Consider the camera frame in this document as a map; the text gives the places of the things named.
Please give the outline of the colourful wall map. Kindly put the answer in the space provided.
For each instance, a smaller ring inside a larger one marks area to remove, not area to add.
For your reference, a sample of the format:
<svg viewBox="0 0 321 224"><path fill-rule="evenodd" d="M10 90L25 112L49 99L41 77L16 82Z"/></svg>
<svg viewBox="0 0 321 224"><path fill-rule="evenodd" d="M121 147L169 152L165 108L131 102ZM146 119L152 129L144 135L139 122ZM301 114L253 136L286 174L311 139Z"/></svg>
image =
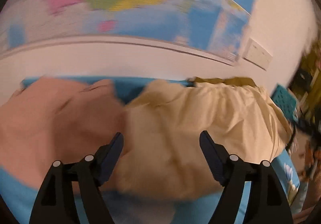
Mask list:
<svg viewBox="0 0 321 224"><path fill-rule="evenodd" d="M51 38L118 35L239 57L255 0L8 0L1 53Z"/></svg>

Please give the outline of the pink garment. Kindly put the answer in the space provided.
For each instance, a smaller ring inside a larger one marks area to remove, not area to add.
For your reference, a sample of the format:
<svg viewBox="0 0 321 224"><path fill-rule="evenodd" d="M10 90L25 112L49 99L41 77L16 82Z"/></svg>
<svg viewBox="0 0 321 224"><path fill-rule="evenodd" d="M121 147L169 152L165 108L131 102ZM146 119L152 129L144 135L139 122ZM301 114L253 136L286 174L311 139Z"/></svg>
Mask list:
<svg viewBox="0 0 321 224"><path fill-rule="evenodd" d="M125 122L112 81L42 77L1 106L1 168L37 189L54 161L94 154Z"/></svg>

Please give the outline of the teal perforated plastic basket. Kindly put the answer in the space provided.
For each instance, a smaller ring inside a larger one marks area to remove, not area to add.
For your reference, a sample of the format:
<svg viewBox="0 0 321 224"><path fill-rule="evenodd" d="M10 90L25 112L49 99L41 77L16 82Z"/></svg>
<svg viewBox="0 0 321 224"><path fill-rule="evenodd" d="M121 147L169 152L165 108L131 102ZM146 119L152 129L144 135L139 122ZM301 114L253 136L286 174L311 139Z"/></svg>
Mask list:
<svg viewBox="0 0 321 224"><path fill-rule="evenodd" d="M287 90L287 88L278 84L271 95L272 101L281 109L285 118L290 122L298 122L297 100Z"/></svg>

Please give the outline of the blue bed sheet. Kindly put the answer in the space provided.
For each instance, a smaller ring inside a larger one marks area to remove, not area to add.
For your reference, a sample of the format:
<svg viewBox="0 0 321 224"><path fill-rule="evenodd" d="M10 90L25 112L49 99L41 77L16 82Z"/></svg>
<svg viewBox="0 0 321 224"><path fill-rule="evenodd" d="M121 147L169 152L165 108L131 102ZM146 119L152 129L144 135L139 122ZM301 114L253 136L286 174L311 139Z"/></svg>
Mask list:
<svg viewBox="0 0 321 224"><path fill-rule="evenodd" d="M104 77L104 76L71 76L56 77L64 80L93 84L103 79L115 83L116 96L128 103L136 98L143 88L155 78L141 77ZM300 181L288 153L284 150L272 163L282 188L288 197L288 190L297 193ZM250 182L244 186L241 205L235 223L242 223L248 204ZM29 223L31 210L38 190L20 183L1 167L1 195L8 208L19 223ZM216 208L221 192L201 197L195 201L157 202L137 197L125 196L115 191L103 192L107 206L111 206L115 223L208 223ZM88 223L85 210L79 196L75 197L77 212L81 223Z"/></svg>

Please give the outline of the white wall socket panel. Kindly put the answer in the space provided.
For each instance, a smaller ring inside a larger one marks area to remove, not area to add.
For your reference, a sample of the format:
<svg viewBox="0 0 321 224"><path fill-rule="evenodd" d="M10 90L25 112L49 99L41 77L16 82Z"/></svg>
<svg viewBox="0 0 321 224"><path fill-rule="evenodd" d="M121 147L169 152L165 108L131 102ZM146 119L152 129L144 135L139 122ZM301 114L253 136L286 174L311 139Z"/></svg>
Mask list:
<svg viewBox="0 0 321 224"><path fill-rule="evenodd" d="M246 44L243 59L266 71L273 60L273 55L250 38Z"/></svg>

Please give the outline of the cluttered pile of items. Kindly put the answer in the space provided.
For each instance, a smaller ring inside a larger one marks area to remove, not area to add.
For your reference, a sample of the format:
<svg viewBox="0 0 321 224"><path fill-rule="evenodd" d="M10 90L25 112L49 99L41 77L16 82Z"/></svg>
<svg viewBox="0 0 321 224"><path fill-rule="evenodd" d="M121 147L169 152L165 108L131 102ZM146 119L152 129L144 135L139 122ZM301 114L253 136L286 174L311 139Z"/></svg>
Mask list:
<svg viewBox="0 0 321 224"><path fill-rule="evenodd" d="M293 136L287 151L295 150L296 131L300 130L312 139L315 150L320 149L320 40L312 43L309 53L304 53L290 83L290 93L298 103L297 121L292 123Z"/></svg>

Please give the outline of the olive brown garment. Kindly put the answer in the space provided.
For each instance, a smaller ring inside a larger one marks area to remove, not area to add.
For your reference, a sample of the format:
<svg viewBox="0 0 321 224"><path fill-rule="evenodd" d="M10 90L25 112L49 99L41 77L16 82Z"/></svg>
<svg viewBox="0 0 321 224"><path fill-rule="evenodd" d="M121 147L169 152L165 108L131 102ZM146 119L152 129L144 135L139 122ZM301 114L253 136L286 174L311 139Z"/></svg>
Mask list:
<svg viewBox="0 0 321 224"><path fill-rule="evenodd" d="M209 83L209 84L226 84L226 85L232 85L236 87L242 87L242 86L250 86L250 87L256 87L257 85L255 82L248 77L232 77L227 79L221 79L221 78L200 78L200 77L194 77L188 79L189 82L192 84L195 83Z"/></svg>

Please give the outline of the cream beige jacket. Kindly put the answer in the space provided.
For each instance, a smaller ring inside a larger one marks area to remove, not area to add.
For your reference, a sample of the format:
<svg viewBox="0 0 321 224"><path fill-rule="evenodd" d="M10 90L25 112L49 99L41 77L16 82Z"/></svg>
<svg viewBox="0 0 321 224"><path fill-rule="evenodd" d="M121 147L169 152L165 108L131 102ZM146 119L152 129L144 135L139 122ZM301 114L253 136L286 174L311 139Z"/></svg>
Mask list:
<svg viewBox="0 0 321 224"><path fill-rule="evenodd" d="M149 83L124 106L124 151L106 189L155 200L193 200L217 192L199 145L215 143L246 162L272 161L291 128L265 89L199 83Z"/></svg>

